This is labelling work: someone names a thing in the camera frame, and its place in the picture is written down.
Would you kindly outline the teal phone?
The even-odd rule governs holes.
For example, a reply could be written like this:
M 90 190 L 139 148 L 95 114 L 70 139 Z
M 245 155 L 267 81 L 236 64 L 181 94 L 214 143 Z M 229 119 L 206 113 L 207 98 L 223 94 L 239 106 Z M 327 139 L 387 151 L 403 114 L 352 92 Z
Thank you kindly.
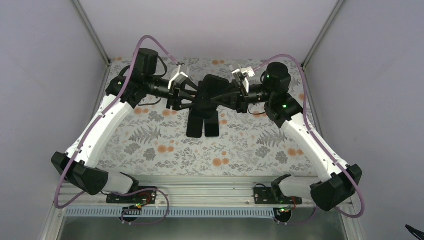
M 204 135 L 206 138 L 217 138 L 220 136 L 219 114 L 215 111 L 211 118 L 204 120 Z

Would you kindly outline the black phone case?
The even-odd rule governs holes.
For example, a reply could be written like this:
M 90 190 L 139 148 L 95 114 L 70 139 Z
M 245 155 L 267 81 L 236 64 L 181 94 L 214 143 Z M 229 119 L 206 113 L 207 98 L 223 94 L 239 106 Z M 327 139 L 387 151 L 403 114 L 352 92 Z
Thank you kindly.
M 204 120 L 191 113 L 188 115 L 186 136 L 188 138 L 201 138 L 203 135 Z

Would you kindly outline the black phone row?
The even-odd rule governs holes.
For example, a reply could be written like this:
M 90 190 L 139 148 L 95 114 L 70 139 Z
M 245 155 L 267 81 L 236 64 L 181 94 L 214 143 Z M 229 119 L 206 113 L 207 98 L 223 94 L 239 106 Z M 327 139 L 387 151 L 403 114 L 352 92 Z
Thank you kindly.
M 225 78 L 212 74 L 206 75 L 203 81 L 199 82 L 190 115 L 204 120 L 210 119 L 218 108 L 218 104 L 212 103 L 212 98 L 225 94 L 229 85 L 230 82 Z

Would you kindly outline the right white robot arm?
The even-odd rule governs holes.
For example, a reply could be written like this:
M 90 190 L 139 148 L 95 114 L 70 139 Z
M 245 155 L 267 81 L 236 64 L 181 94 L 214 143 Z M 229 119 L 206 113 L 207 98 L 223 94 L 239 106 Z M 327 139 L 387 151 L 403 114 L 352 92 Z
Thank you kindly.
M 264 103 L 268 118 L 295 141 L 317 174 L 316 180 L 290 174 L 277 178 L 270 191 L 274 202 L 282 204 L 290 197 L 310 199 L 328 212 L 359 192 L 362 169 L 338 156 L 315 131 L 305 107 L 289 94 L 292 77 L 285 64 L 270 63 L 260 77 L 261 83 L 252 86 L 247 81 L 254 75 L 251 68 L 236 69 L 232 74 L 232 83 L 223 93 L 213 94 L 210 101 L 238 113 L 247 113 L 250 104 Z

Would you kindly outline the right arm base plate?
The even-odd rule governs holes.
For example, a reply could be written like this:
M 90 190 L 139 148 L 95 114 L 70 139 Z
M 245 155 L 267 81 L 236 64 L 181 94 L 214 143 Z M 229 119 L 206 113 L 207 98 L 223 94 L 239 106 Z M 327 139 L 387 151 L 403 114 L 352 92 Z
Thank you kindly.
M 263 184 L 253 187 L 253 200 L 256 205 L 302 205 L 300 197 L 276 197 L 272 193 L 272 188 Z

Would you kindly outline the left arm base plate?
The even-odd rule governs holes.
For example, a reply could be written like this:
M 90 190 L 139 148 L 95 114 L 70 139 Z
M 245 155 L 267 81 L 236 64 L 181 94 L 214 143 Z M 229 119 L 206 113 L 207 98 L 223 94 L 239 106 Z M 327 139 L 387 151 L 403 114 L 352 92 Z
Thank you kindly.
M 107 204 L 149 205 L 156 201 L 157 187 L 136 186 L 128 195 L 109 193 L 106 195 Z

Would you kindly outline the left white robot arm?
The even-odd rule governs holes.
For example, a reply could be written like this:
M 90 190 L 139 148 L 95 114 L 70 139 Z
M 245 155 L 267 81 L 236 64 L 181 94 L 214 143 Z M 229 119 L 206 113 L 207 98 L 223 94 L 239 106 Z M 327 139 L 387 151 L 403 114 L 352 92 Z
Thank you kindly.
M 175 74 L 166 79 L 157 75 L 161 58 L 155 50 L 140 48 L 135 63 L 124 67 L 105 90 L 100 107 L 75 143 L 64 153 L 55 152 L 51 162 L 65 181 L 89 195 L 119 193 L 131 203 L 139 197 L 138 182 L 124 173 L 98 168 L 101 153 L 121 122 L 146 96 L 166 99 L 175 111 L 192 106 L 197 86 L 189 79 L 189 69 L 178 63 Z

